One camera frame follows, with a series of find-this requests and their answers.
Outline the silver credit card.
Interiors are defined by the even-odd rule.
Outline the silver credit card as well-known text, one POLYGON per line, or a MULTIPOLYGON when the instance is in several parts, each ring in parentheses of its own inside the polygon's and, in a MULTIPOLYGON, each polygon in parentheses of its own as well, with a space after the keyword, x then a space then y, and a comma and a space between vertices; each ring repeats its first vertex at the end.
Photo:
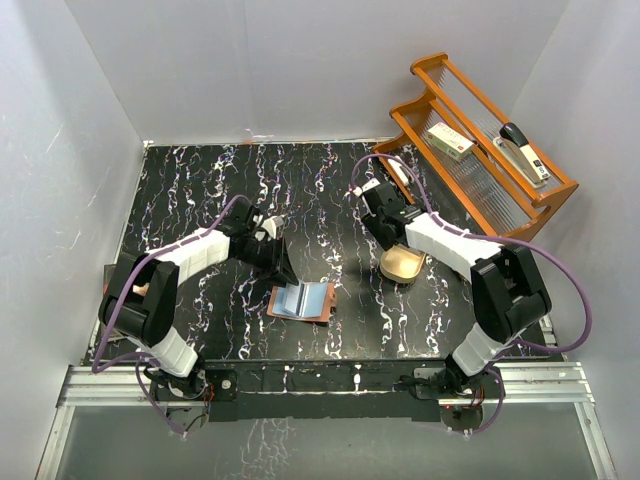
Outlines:
POLYGON ((282 290, 281 310, 289 316, 300 317, 307 298, 307 286, 304 283, 288 285, 282 290))

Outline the pink leather card holder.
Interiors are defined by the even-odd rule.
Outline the pink leather card holder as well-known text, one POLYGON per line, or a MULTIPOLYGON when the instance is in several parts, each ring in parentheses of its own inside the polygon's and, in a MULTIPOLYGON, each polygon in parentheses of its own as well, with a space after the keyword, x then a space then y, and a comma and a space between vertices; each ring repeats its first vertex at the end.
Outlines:
POLYGON ((337 304, 334 285, 329 282, 300 283, 304 283, 307 286, 306 304, 300 317, 286 315, 281 310, 282 290, 285 287, 274 287, 272 289, 267 314, 272 317, 280 317, 288 320, 327 323, 331 311, 337 304))

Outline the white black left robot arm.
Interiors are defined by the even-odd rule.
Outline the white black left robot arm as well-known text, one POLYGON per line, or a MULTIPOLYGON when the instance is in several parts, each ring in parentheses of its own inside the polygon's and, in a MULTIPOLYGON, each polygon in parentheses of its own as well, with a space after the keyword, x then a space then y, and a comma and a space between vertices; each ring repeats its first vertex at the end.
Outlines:
POLYGON ((267 217, 243 195, 232 198, 213 224, 138 256, 122 253, 98 311, 104 333, 92 369, 98 373, 109 337, 117 331, 172 377, 182 397, 194 399, 207 376, 196 368, 198 353, 174 327, 178 288, 227 260, 251 266, 258 278, 276 286, 296 285, 283 236, 284 219, 267 217))

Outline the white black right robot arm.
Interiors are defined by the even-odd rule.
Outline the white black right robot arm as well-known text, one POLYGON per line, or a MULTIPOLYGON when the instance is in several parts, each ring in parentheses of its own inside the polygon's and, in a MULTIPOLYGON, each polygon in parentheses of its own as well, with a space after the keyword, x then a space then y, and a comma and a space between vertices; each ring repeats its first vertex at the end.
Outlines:
POLYGON ((488 364, 551 310, 533 254, 525 246, 473 239, 437 213, 408 204, 390 182, 371 180, 354 193, 366 207, 361 222, 384 250, 403 245, 425 253, 470 283, 475 324, 446 357, 443 370, 404 383, 471 395, 488 364))

